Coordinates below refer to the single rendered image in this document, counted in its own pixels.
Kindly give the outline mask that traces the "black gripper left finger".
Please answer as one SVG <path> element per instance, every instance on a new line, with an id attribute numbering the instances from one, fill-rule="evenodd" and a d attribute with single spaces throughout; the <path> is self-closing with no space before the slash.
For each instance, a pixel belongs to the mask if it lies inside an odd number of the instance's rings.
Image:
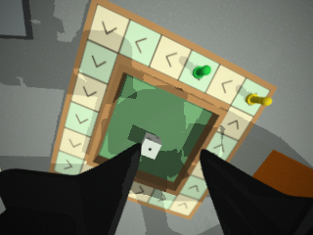
<path id="1" fill-rule="evenodd" d="M 7 207 L 68 214 L 77 235 L 114 235 L 137 173 L 142 144 L 76 175 L 28 169 L 0 171 Z"/>

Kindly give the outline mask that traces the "green pawn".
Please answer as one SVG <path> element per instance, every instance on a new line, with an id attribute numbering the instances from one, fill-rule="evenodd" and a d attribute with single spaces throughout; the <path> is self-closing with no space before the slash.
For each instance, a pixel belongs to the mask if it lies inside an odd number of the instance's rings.
<path id="1" fill-rule="evenodd" d="M 198 66 L 198 67 L 195 67 L 194 70 L 193 70 L 193 75 L 195 78 L 201 78 L 203 77 L 204 75 L 208 75 L 210 73 L 211 69 L 209 66 Z"/>

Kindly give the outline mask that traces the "white die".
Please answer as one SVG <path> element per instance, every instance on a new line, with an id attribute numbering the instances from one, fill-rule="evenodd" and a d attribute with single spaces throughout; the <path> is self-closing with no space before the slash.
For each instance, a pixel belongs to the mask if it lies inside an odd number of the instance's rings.
<path id="1" fill-rule="evenodd" d="M 146 132 L 142 141 L 141 155 L 155 159 L 161 147 L 161 138 Z"/>

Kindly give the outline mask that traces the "yellow pawn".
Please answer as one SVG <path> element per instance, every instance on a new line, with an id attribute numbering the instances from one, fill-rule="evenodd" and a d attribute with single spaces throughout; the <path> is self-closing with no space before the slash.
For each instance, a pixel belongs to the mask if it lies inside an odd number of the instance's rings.
<path id="1" fill-rule="evenodd" d="M 246 100 L 246 103 L 247 104 L 262 104 L 263 106 L 268 106 L 272 103 L 272 99 L 269 98 L 269 97 L 261 97 L 261 96 L 258 96 L 256 94 L 253 94 L 253 93 L 249 93 L 246 95 L 245 97 L 245 100 Z"/>

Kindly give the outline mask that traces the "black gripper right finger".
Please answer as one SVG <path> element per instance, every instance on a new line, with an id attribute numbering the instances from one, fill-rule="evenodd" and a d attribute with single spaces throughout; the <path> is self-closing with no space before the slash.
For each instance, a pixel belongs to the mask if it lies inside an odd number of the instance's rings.
<path id="1" fill-rule="evenodd" d="M 200 161 L 223 235 L 305 235 L 313 227 L 313 198 L 283 194 L 206 149 Z"/>

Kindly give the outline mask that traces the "grey flat rectangular slab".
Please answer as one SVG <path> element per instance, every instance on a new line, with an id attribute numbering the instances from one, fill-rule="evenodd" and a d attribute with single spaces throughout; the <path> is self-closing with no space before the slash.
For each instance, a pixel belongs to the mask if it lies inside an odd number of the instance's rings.
<path id="1" fill-rule="evenodd" d="M 0 37 L 33 39 L 28 0 L 0 0 Z"/>

